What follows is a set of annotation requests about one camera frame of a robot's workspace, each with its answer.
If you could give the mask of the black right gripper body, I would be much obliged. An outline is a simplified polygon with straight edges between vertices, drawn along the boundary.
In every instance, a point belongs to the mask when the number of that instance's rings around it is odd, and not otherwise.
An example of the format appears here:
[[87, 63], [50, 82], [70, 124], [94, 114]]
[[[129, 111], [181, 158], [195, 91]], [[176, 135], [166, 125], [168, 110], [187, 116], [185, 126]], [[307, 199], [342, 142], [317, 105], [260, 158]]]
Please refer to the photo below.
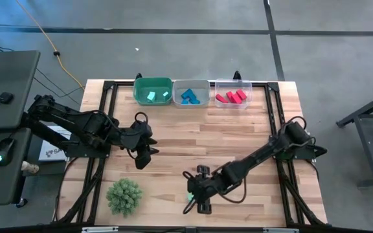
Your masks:
[[198, 205], [197, 211], [199, 214], [212, 213], [212, 205], [207, 191], [209, 182], [211, 182], [210, 178], [210, 168], [208, 166], [198, 165], [196, 175], [198, 187], [194, 197], [196, 198], [196, 203]]

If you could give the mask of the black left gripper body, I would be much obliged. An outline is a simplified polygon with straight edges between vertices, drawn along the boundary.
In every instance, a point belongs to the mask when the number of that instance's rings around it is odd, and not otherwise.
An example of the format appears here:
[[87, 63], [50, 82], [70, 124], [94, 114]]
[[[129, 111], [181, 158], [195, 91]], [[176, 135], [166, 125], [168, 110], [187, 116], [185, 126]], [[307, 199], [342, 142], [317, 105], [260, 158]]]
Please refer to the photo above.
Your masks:
[[151, 161], [150, 143], [152, 130], [147, 121], [135, 120], [120, 135], [120, 143], [128, 155], [135, 161], [135, 167], [143, 170]]

